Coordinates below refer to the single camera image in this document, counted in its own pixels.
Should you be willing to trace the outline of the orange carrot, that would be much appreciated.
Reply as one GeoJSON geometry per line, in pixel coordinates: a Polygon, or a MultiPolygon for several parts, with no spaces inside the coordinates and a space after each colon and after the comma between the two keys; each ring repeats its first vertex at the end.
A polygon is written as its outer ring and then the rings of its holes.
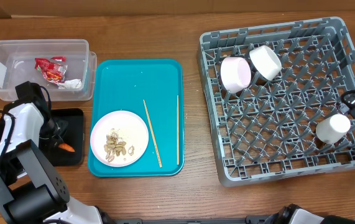
{"type": "Polygon", "coordinates": [[[66,143],[59,144],[58,148],[63,149],[63,150],[68,151],[68,152],[75,152],[74,148],[71,147],[70,145],[66,144],[66,143]]]}

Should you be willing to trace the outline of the white round plate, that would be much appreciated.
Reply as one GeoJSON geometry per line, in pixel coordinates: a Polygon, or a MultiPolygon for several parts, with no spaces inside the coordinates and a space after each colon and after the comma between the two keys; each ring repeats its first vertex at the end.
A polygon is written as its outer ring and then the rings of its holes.
{"type": "Polygon", "coordinates": [[[144,155],[148,145],[147,125],[130,111],[106,114],[91,130],[91,152],[106,166],[129,166],[144,155]]]}

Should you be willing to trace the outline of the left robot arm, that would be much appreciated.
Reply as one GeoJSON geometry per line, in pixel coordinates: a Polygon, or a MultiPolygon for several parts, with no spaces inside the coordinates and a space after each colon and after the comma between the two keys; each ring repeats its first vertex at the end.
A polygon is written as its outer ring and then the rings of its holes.
{"type": "Polygon", "coordinates": [[[0,215],[6,223],[114,223],[71,197],[40,150],[40,140],[53,140],[59,129],[44,90],[37,83],[17,85],[17,100],[0,110],[0,215]]]}

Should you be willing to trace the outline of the white bowl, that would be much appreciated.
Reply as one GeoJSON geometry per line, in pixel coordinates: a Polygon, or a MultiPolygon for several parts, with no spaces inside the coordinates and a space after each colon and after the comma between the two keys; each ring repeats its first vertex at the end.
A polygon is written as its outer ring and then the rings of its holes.
{"type": "Polygon", "coordinates": [[[256,70],[268,81],[273,80],[282,69],[277,54],[266,45],[250,51],[249,57],[256,70]]]}
{"type": "Polygon", "coordinates": [[[227,91],[237,93],[251,83],[251,69],[242,57],[227,57],[220,66],[221,81],[227,91]]]}

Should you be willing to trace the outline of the white cup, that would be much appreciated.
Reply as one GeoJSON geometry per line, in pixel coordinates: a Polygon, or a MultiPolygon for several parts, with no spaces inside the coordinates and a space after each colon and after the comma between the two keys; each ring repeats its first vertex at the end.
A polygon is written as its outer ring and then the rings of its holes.
{"type": "Polygon", "coordinates": [[[351,128],[348,117],[342,114],[334,114],[318,123],[316,126],[317,138],[327,144],[338,142],[351,128]]]}

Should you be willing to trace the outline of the red snack wrapper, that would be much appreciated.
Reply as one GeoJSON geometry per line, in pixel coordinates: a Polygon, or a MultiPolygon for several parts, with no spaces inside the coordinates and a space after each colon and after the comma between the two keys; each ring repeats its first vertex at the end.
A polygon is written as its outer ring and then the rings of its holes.
{"type": "Polygon", "coordinates": [[[56,56],[50,59],[35,58],[35,69],[38,70],[44,79],[55,84],[59,89],[78,89],[82,86],[81,79],[66,79],[68,65],[64,56],[56,56]]]}

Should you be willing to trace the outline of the wooden chopstick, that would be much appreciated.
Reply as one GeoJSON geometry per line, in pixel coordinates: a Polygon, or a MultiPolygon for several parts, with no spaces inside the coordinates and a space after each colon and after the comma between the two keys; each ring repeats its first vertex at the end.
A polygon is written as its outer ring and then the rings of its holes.
{"type": "Polygon", "coordinates": [[[154,149],[155,149],[155,153],[156,153],[157,160],[158,160],[158,163],[159,163],[159,167],[163,168],[162,160],[161,160],[161,157],[160,157],[160,154],[159,154],[157,141],[156,141],[156,138],[155,138],[153,127],[152,127],[152,122],[151,122],[151,119],[150,119],[149,110],[147,108],[147,103],[146,103],[146,101],[144,99],[143,99],[143,104],[144,104],[144,109],[145,109],[145,113],[146,113],[148,124],[149,124],[150,133],[151,133],[152,140],[153,140],[153,143],[154,143],[154,149]]]}

